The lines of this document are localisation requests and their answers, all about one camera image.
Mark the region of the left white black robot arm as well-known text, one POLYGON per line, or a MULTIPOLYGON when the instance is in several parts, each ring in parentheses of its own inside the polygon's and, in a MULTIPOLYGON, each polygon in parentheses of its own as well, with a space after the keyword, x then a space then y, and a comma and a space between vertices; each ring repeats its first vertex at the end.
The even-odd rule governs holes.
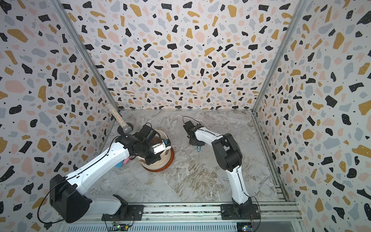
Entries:
POLYGON ((147 165, 161 159, 161 153, 171 149, 171 141, 162 138, 151 125, 145 124, 139 132, 130 134, 118 128, 109 148, 81 168, 50 180, 50 205, 66 223, 74 223, 87 215, 102 215, 103 219, 125 219, 128 202, 119 195, 90 197, 92 185, 113 167, 128 158, 141 157, 147 165))

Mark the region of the cream ceramic pot with mud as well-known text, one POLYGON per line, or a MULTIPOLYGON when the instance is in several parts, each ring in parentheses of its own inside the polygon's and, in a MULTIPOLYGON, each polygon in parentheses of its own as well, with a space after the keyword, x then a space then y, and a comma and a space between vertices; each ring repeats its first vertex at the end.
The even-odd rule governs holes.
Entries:
MULTIPOLYGON (((164 140, 168 139, 168 136, 161 130, 156 129, 156 131, 160 134, 160 136, 156 135, 150 142, 151 146, 154 146, 155 144, 161 143, 164 140)), ((153 164, 147 165, 144 158, 136 157, 136 160, 147 170, 151 172, 160 172, 164 169, 166 169, 166 165, 170 165, 171 158, 172 158, 172 150, 166 150, 161 152, 160 154, 160 160, 156 161, 153 164)))

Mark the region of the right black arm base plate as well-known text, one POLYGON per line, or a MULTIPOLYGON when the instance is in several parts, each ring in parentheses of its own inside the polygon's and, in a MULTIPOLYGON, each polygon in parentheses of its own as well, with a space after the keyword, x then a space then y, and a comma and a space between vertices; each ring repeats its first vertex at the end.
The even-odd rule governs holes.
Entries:
POLYGON ((223 220, 249 220, 261 219, 260 210, 257 204, 249 206, 235 206, 234 204, 222 204, 220 206, 223 220))

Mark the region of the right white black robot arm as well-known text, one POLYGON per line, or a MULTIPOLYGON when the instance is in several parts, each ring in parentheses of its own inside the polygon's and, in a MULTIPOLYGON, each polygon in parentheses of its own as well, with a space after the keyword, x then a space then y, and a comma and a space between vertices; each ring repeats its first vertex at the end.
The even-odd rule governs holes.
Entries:
POLYGON ((191 121, 183 124, 183 128, 192 146, 210 145, 216 161, 226 171, 232 190, 234 214, 243 218, 248 215, 254 204, 248 193, 242 175, 243 155, 239 145, 230 133, 219 134, 206 129, 202 124, 194 125, 191 121))

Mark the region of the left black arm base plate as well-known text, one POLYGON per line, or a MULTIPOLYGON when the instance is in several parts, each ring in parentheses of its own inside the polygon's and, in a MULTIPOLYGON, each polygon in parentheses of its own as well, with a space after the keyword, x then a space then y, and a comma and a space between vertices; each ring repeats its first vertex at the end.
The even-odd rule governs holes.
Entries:
POLYGON ((143 212, 144 212, 144 205, 125 205, 121 206, 119 210, 113 214, 103 214, 101 220, 102 221, 141 221, 143 212))

